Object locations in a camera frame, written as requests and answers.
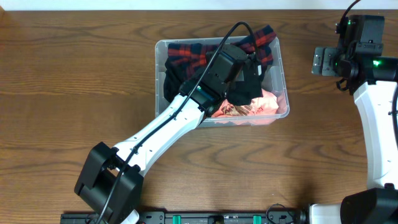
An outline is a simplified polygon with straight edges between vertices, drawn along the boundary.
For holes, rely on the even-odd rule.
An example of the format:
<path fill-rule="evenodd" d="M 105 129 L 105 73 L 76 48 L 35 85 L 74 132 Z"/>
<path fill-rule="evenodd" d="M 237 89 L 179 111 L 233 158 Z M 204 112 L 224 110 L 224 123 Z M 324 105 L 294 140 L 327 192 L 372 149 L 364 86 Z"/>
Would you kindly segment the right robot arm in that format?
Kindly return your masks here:
<path fill-rule="evenodd" d="M 313 204 L 308 223 L 397 223 L 397 59 L 382 56 L 384 17 L 343 15 L 336 47 L 317 47 L 312 73 L 338 77 L 361 118 L 367 189 L 337 204 Z"/>

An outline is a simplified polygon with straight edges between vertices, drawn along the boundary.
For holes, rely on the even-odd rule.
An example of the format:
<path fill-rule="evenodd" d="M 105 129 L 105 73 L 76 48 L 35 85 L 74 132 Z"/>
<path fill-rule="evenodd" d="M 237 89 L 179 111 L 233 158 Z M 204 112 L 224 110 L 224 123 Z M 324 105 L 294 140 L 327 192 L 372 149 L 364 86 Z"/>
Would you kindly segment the black garment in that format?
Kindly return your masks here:
<path fill-rule="evenodd" d="M 180 86 L 191 79 L 191 76 L 183 68 L 183 64 L 174 65 L 170 59 L 165 62 L 164 98 L 171 103 L 179 94 Z M 249 105 L 252 99 L 263 96 L 261 83 L 264 80 L 264 72 L 260 75 L 249 75 L 249 70 L 244 67 L 243 81 L 236 81 L 235 86 L 229 91 L 227 100 L 236 106 Z"/>

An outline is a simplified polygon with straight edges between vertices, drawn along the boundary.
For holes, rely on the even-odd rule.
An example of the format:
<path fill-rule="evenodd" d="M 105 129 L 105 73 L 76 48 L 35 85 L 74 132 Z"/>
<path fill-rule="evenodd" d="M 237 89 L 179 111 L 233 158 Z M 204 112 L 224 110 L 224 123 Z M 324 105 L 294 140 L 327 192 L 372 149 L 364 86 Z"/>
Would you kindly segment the pink shirt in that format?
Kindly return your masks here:
<path fill-rule="evenodd" d="M 259 116 L 275 115 L 278 109 L 277 97 L 271 92 L 262 90 L 262 97 L 252 99 L 249 105 L 236 106 L 224 100 L 212 118 L 228 118 L 232 123 L 240 125 L 248 121 L 231 120 L 231 118 L 254 117 L 254 125 L 270 124 L 273 122 L 272 119 L 259 118 Z"/>

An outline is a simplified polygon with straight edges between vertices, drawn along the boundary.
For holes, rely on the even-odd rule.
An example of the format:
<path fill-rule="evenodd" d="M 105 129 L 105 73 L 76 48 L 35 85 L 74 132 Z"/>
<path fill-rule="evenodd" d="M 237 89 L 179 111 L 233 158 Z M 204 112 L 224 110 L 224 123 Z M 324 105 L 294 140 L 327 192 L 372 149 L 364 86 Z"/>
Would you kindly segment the red navy plaid shirt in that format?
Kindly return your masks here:
<path fill-rule="evenodd" d="M 273 64 L 272 50 L 270 43 L 277 37 L 271 26 L 254 33 L 254 38 L 259 50 L 258 58 L 261 63 L 261 70 L 264 72 L 267 67 Z M 168 59 L 165 63 L 167 75 L 179 81 L 190 79 L 200 68 L 205 68 L 210 60 L 206 54 L 213 52 L 217 45 L 194 44 L 175 44 L 168 45 Z"/>

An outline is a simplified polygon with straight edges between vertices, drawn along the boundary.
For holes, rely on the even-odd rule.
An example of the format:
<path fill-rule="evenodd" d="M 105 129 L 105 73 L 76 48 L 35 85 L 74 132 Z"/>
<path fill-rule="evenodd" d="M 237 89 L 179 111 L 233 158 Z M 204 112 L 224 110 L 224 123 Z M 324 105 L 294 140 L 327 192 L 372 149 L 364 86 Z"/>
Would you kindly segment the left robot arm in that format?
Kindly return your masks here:
<path fill-rule="evenodd" d="M 246 53 L 219 45 L 205 68 L 182 83 L 179 93 L 156 119 L 113 147 L 100 142 L 89 152 L 75 186 L 96 213 L 88 223 L 137 223 L 144 177 L 179 138 L 218 110 L 239 80 L 258 77 L 258 49 Z"/>

